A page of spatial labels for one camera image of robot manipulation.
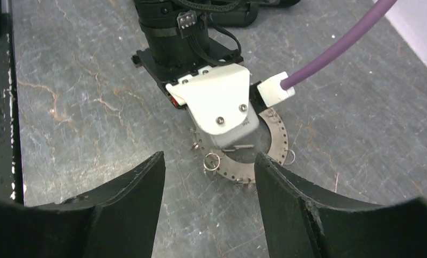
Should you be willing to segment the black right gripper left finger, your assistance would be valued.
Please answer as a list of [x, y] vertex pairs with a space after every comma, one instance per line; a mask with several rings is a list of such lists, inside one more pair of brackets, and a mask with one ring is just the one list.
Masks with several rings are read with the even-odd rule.
[[0, 200], [0, 257], [151, 257], [165, 171], [159, 151], [59, 204]]

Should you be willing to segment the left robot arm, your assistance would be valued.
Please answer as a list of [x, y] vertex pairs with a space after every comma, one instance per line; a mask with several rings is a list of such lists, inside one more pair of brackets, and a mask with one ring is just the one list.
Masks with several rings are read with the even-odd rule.
[[[136, 67], [143, 66], [166, 98], [177, 109], [187, 104], [176, 100], [166, 89], [175, 86], [182, 76], [198, 75], [206, 65], [213, 67], [243, 61], [239, 40], [223, 26], [246, 27], [256, 18], [260, 6], [279, 8], [300, 1], [133, 1], [139, 24], [149, 45], [132, 56]], [[277, 89], [294, 86], [333, 62], [362, 38], [397, 1], [377, 1], [364, 16], [320, 56], [282, 79]], [[208, 35], [208, 27], [233, 39], [236, 49], [229, 49]]]

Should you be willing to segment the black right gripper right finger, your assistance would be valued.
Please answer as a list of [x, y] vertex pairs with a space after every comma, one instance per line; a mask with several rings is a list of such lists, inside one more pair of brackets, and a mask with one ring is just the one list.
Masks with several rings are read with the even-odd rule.
[[427, 257], [427, 198], [379, 205], [342, 196], [255, 160], [270, 257]]

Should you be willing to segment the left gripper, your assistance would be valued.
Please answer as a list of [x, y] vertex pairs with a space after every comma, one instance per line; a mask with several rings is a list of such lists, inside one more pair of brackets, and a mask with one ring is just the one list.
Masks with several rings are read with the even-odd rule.
[[198, 62], [188, 64], [184, 67], [165, 68], [154, 61], [149, 48], [136, 51], [132, 56], [132, 62], [135, 67], [143, 67], [149, 73], [161, 92], [163, 92], [165, 97], [177, 109], [184, 109], [186, 105], [182, 104], [181, 101], [175, 100], [175, 98], [167, 91], [166, 85], [170, 84], [172, 86], [176, 86], [181, 84], [183, 76], [197, 76], [200, 69], [209, 65], [207, 61], [199, 60]]

